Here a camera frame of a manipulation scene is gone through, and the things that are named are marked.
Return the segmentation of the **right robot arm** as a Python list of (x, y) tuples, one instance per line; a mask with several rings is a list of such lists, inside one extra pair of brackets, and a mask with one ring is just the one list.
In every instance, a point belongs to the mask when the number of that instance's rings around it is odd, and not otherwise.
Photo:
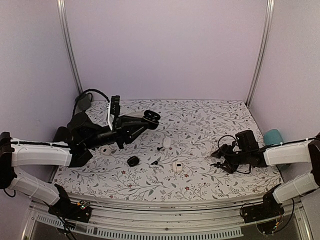
[(269, 218), (278, 207), (287, 200), (314, 192), (320, 188), (320, 135), (291, 142), (265, 145), (259, 144), (252, 130), (238, 132), (231, 145), (218, 145), (211, 156), (224, 158), (223, 163), (214, 163), (229, 174), (237, 171), (240, 165), (266, 168), (268, 166), (293, 163), (310, 163), (311, 170), (281, 183), (270, 189), (262, 198), (258, 213), (262, 218)]

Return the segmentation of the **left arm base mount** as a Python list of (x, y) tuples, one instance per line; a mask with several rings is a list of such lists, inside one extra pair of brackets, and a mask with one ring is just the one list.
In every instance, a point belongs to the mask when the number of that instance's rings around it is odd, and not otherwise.
[(82, 207), (82, 205), (71, 203), (69, 200), (60, 199), (54, 205), (49, 206), (48, 213), (67, 220), (88, 223), (92, 210), (90, 206)]

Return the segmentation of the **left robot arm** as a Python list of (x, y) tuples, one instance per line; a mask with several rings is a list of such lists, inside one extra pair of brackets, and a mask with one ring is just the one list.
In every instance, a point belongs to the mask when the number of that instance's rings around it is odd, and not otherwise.
[(84, 112), (76, 114), (67, 127), (58, 133), (66, 139), (58, 142), (22, 141), (9, 132), (0, 135), (0, 188), (21, 192), (54, 207), (63, 217), (74, 213), (64, 188), (46, 183), (23, 171), (23, 165), (56, 165), (69, 168), (84, 166), (92, 157), (91, 151), (116, 143), (120, 149), (132, 143), (147, 129), (156, 127), (144, 117), (117, 116), (112, 125), (93, 123)]

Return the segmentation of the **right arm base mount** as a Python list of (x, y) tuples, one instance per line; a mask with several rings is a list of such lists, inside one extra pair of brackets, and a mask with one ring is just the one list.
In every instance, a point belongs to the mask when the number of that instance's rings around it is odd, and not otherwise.
[(247, 202), (239, 210), (239, 214), (245, 223), (274, 218), (284, 213), (285, 210), (282, 204), (273, 200), (264, 200), (260, 204)]

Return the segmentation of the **black charging case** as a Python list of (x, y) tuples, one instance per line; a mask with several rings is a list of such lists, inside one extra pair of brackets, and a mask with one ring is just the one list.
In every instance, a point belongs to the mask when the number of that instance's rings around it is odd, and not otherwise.
[(146, 122), (148, 122), (149, 129), (155, 130), (159, 126), (159, 120), (161, 119), (161, 116), (151, 110), (145, 110), (142, 117)]

